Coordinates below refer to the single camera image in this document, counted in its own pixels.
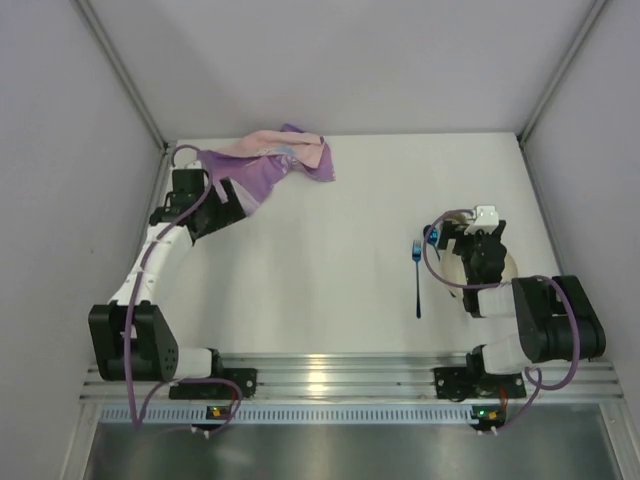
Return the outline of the purple printed placemat cloth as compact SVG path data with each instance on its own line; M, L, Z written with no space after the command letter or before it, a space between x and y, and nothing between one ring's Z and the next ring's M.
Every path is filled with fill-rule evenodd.
M202 150L197 159L213 174L214 187L231 182L245 215L269 197L275 185L296 170L319 182L335 180L331 149L325 139L290 124L279 131L260 130L217 150Z

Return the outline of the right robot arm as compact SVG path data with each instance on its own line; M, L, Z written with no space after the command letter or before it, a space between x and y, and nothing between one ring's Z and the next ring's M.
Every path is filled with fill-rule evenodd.
M436 249L441 275L452 296L473 318L507 319L516 332L475 347L466 356L474 375L510 375L552 361L593 359L606 349L606 335L588 296L573 275L519 277L502 243L506 222L488 233L463 216L445 220Z

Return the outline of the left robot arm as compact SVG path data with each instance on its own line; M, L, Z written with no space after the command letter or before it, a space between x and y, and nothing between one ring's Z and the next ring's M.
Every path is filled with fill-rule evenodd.
M195 243L245 218L240 185L178 169L164 203L150 216L138 258L111 299L92 307L88 324L98 371L106 381L171 382L221 378L217 350L181 347L161 302Z

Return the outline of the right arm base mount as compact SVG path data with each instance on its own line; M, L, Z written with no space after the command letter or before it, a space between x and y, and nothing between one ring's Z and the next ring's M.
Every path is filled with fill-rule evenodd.
M466 367L438 367L433 370L436 396L452 402L468 399L523 399L527 396L521 374L489 375Z

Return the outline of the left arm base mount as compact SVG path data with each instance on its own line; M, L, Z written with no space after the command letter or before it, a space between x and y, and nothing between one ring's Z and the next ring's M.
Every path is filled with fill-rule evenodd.
M226 368L221 379L182 380L169 389L171 400L238 400L256 392L258 371L254 368Z

